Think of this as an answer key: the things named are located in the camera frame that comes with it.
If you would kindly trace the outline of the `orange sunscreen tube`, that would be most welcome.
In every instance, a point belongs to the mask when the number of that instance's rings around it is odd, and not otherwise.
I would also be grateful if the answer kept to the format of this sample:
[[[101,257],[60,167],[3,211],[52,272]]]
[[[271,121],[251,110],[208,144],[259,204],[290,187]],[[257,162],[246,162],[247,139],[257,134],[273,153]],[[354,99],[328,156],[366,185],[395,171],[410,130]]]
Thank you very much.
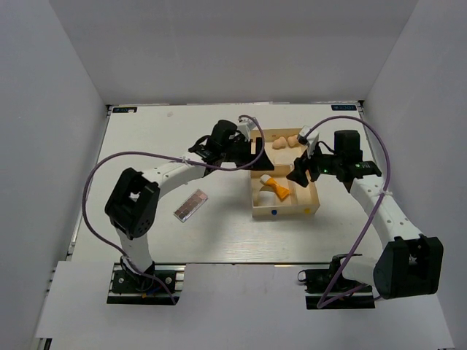
[[[274,178],[268,174],[260,177],[260,183],[263,186],[270,187],[281,201],[285,200],[290,195],[290,190],[279,184]]]

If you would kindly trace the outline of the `white bottle brown cap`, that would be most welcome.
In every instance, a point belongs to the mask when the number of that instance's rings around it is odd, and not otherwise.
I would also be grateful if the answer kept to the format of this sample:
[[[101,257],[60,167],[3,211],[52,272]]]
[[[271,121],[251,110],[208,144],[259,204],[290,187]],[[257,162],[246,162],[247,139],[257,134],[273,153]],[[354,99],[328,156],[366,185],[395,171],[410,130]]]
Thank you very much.
[[[263,185],[256,197],[256,206],[275,206],[276,205],[277,194],[268,185]]]

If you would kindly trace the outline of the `beige makeup sponge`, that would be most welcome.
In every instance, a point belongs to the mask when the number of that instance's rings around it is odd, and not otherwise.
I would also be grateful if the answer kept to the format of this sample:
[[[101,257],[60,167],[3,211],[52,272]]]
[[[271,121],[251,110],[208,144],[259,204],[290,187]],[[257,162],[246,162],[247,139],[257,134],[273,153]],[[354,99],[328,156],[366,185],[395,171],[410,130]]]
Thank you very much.
[[[293,135],[287,138],[287,144],[289,147],[297,147],[299,145],[298,136]]]
[[[276,140],[274,140],[271,144],[271,147],[273,149],[284,149],[287,146],[287,140],[285,137],[280,137]]]

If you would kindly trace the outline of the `long clear eyeshadow palette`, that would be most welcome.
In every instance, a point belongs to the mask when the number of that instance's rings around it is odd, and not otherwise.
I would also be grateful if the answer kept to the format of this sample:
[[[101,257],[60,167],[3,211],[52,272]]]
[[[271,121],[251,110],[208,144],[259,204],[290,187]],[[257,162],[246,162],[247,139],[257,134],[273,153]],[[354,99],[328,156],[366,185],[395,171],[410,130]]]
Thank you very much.
[[[186,222],[207,200],[208,200],[207,194],[203,192],[202,190],[197,189],[174,212],[174,216],[180,222]]]

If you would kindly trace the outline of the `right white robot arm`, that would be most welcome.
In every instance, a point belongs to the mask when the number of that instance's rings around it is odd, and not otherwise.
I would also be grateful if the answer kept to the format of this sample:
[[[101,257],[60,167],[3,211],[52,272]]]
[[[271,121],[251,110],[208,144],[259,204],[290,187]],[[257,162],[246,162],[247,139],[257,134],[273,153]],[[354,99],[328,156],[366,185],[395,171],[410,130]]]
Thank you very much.
[[[327,154],[320,149],[319,133],[303,127],[298,143],[306,146],[294,160],[287,179],[305,187],[322,175],[335,176],[360,204],[371,220],[382,244],[378,259],[357,252],[332,258],[322,273],[306,273],[303,283],[310,292],[350,295],[359,285],[374,287],[388,300],[437,292],[444,247],[437,237],[425,236],[384,188],[385,181],[376,163],[363,159],[360,134],[337,131],[334,147]]]

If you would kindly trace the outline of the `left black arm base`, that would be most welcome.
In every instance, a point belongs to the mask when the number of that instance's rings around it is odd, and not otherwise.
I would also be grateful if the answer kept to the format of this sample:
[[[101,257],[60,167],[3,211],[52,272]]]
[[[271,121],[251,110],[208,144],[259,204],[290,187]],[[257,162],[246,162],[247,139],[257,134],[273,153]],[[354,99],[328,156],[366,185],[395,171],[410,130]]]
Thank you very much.
[[[121,262],[115,263],[107,293],[109,305],[174,306],[184,282],[183,265],[155,265],[149,269],[161,282],[135,274]]]

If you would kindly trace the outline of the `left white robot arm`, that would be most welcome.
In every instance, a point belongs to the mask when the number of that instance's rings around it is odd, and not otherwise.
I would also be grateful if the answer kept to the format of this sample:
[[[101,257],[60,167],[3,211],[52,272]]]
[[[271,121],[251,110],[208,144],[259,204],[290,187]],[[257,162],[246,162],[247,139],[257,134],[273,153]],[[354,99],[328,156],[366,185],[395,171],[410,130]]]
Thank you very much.
[[[127,168],[122,172],[104,211],[120,237],[123,261],[131,269],[128,280],[137,290],[148,290],[154,282],[147,232],[163,196],[214,171],[274,170],[265,151],[264,133],[256,140],[250,138],[251,130],[258,127],[258,121],[247,115],[237,123],[220,120],[182,157],[171,157],[148,171]]]

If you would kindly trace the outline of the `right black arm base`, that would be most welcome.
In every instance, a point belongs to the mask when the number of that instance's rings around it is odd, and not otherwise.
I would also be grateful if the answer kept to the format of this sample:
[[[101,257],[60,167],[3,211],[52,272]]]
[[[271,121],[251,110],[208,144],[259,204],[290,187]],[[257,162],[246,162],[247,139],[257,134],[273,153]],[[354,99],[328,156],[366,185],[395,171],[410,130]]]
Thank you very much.
[[[298,283],[305,287],[305,300],[307,310],[317,310],[317,304],[331,281],[332,274],[328,269],[311,268],[301,270],[297,275]],[[346,280],[342,277],[329,292],[327,299],[333,298],[359,285],[356,281]],[[372,287],[364,287],[356,292],[349,293],[338,300],[333,301],[323,310],[351,310],[351,309],[374,309],[375,300]]]

